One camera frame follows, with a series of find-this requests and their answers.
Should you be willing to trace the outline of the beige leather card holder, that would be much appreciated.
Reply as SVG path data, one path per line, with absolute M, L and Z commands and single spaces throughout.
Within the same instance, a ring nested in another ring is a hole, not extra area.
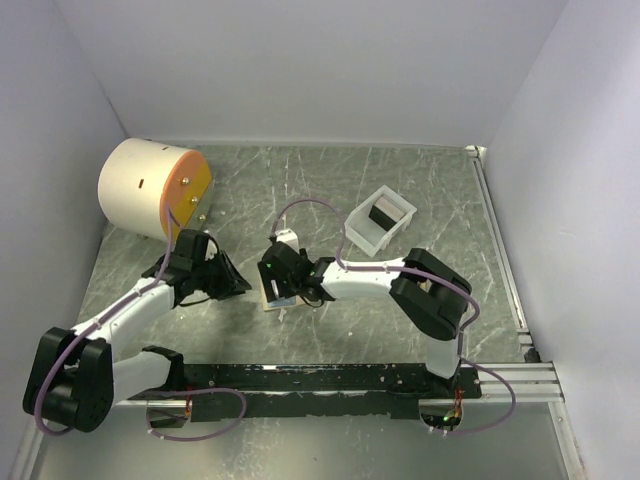
M 284 281 L 279 280 L 269 268 L 260 266 L 259 274 L 264 311 L 290 308 L 302 304 L 302 300 L 293 294 L 293 290 Z

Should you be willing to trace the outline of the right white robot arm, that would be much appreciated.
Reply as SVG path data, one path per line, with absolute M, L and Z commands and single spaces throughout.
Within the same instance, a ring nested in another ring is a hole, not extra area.
M 381 262 L 311 261 L 305 250 L 275 241 L 258 270 L 269 302 L 293 297 L 312 305 L 352 298 L 394 301 L 428 339 L 426 390 L 443 398 L 457 388 L 461 320 L 477 304 L 470 284 L 427 250 L 413 248 Z

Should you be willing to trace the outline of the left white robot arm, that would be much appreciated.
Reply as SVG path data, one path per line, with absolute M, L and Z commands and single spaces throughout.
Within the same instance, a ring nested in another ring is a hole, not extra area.
M 187 385 L 182 354 L 148 346 L 121 360 L 119 353 L 146 325 L 196 292 L 226 300 L 249 291 L 228 255 L 207 232 L 185 229 L 174 245 L 114 304 L 69 329 L 53 327 L 40 338 L 22 400 L 25 413 L 47 432 L 91 432 L 112 406 L 145 391 L 162 398 Z

